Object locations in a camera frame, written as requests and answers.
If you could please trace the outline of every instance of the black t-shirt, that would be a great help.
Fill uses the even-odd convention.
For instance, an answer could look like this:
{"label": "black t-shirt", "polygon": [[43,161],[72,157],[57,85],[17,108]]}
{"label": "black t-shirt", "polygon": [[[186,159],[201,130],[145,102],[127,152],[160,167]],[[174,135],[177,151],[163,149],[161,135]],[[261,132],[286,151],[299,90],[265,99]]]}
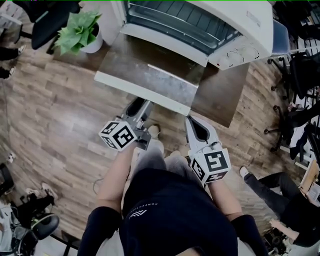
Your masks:
{"label": "black t-shirt", "polygon": [[299,193],[285,208],[281,222],[299,232],[295,245],[310,247],[320,240],[319,218],[320,209]]}
{"label": "black t-shirt", "polygon": [[78,256],[96,255],[117,228],[124,255],[129,256],[175,256],[188,248],[208,256],[236,256],[237,237],[256,255],[268,255],[252,216],[228,221],[200,186],[175,173],[154,169],[137,173],[122,213],[123,220],[108,207],[95,209]]}

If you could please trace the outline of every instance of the shirt sleeve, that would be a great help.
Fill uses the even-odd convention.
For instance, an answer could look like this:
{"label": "shirt sleeve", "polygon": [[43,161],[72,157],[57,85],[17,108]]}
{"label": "shirt sleeve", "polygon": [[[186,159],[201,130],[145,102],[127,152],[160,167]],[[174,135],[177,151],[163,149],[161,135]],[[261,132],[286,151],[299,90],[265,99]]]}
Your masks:
{"label": "shirt sleeve", "polygon": [[268,251],[263,242],[255,219],[251,215],[242,215],[231,221],[237,237],[242,241],[247,243],[255,255],[257,256],[267,256]]}
{"label": "shirt sleeve", "polygon": [[96,255],[103,241],[113,236],[121,222],[121,214],[112,208],[94,209],[88,217],[77,256]]}
{"label": "shirt sleeve", "polygon": [[301,247],[311,247],[316,242],[319,241],[319,235],[317,234],[318,231],[316,230],[310,230],[310,231],[304,231],[300,232],[296,240],[294,240],[293,244]]}

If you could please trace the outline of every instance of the green plant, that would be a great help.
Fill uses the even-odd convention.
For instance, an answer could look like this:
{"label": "green plant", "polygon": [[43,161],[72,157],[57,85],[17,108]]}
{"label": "green plant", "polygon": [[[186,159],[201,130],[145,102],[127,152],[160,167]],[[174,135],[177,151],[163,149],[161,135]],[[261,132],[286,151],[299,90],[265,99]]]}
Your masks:
{"label": "green plant", "polygon": [[96,40],[92,32],[100,16],[96,10],[70,13],[66,27],[58,31],[58,40],[54,43],[60,47],[61,55],[69,51],[77,54],[82,47]]}

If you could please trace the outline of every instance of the toaster oven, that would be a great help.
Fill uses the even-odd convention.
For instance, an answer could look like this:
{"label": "toaster oven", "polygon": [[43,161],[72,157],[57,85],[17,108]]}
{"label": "toaster oven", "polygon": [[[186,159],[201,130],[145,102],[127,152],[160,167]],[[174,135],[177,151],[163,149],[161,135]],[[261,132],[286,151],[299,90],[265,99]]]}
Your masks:
{"label": "toaster oven", "polygon": [[271,56],[267,1],[112,1],[121,32],[226,70]]}

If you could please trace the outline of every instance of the shirt logo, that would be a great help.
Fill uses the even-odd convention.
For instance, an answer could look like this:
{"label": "shirt logo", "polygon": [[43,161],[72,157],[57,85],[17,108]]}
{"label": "shirt logo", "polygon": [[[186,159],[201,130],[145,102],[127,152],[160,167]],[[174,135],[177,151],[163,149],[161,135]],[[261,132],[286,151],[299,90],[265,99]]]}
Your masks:
{"label": "shirt logo", "polygon": [[147,210],[137,210],[134,213],[132,213],[129,217],[129,220],[131,219],[131,217],[139,217],[142,214],[144,214]]}

